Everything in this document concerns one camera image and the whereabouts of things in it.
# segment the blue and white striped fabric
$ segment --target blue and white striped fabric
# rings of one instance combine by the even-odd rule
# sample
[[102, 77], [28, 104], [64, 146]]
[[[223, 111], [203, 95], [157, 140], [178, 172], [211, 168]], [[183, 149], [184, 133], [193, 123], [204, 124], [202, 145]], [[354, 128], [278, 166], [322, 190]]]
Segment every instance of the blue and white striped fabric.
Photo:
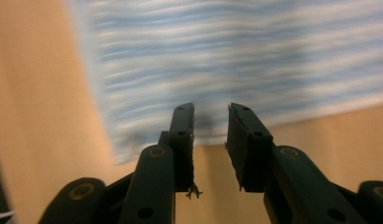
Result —
[[70, 1], [118, 162], [195, 103], [198, 144], [227, 105], [268, 125], [383, 103], [383, 1]]

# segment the wooden surface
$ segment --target wooden surface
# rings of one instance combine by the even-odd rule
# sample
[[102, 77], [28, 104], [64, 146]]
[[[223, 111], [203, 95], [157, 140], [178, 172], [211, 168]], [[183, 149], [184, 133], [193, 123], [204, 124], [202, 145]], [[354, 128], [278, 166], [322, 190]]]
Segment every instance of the wooden surface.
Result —
[[[20, 223], [36, 223], [54, 195], [82, 176], [107, 184], [114, 165], [64, 2], [0, 1], [0, 172]], [[333, 182], [356, 190], [383, 180], [383, 105], [271, 127]], [[262, 195], [238, 191], [223, 146], [194, 150], [200, 200], [177, 196], [177, 223], [267, 223]]]

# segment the black plastic part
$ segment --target black plastic part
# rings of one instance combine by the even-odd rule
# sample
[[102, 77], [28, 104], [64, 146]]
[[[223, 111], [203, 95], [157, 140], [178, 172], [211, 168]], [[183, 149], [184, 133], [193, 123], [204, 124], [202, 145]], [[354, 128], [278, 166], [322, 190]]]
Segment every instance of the black plastic part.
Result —
[[264, 192], [264, 205], [271, 223], [291, 223], [292, 212], [279, 185], [271, 176]]
[[1, 217], [0, 218], [0, 224], [7, 224], [10, 219], [12, 218], [12, 216], [9, 216], [9, 217]]
[[369, 223], [383, 223], [383, 181], [361, 183], [357, 199], [361, 214]]
[[81, 178], [66, 185], [47, 207], [39, 223], [93, 223], [105, 191], [95, 178]]
[[193, 126], [194, 104], [179, 105], [174, 110], [169, 132], [162, 132], [160, 137], [160, 145], [166, 142], [174, 150], [176, 192], [188, 192], [193, 186]]
[[134, 173], [106, 187], [94, 223], [117, 223]]
[[358, 199], [357, 194], [349, 189], [345, 189], [335, 183], [332, 183], [337, 190], [343, 195], [343, 197], [352, 205], [355, 209], [358, 209]]
[[273, 176], [292, 211], [292, 223], [365, 223], [317, 166], [295, 147], [273, 150]]
[[253, 111], [231, 103], [226, 147], [240, 188], [264, 192], [267, 159], [273, 146], [273, 136]]
[[174, 200], [172, 148], [147, 147], [140, 155], [118, 223], [174, 223]]

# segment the striped cloth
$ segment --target striped cloth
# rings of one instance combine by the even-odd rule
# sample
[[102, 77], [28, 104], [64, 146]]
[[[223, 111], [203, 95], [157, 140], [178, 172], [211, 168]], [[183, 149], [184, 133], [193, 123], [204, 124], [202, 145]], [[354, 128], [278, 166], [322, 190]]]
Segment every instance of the striped cloth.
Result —
[[383, 103], [383, 1], [69, 1], [118, 162], [195, 103], [195, 143], [227, 105], [266, 125]]

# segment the screw hole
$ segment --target screw hole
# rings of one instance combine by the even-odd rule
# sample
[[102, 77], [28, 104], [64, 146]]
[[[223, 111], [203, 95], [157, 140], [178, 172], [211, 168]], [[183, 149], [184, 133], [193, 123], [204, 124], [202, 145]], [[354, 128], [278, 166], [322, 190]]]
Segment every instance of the screw hole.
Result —
[[161, 147], [156, 147], [151, 149], [149, 154], [151, 157], [161, 157], [163, 154], [165, 154], [165, 150]]
[[297, 158], [300, 155], [299, 152], [289, 147], [282, 148], [280, 152], [282, 155], [287, 156], [289, 158]]
[[153, 215], [154, 215], [154, 211], [150, 207], [143, 207], [143, 208], [139, 209], [139, 211], [138, 211], [138, 217], [140, 219], [148, 219], [148, 218], [153, 217]]
[[72, 200], [81, 200], [93, 193], [94, 185], [83, 183], [75, 186], [69, 192], [69, 198]]
[[332, 219], [334, 219], [336, 221], [339, 221], [339, 222], [346, 222], [347, 221], [346, 216], [343, 213], [341, 213], [335, 209], [329, 209], [328, 214]]
[[255, 136], [263, 136], [263, 133], [261, 133], [261, 132], [255, 132], [255, 133], [253, 133], [253, 135], [255, 135]]

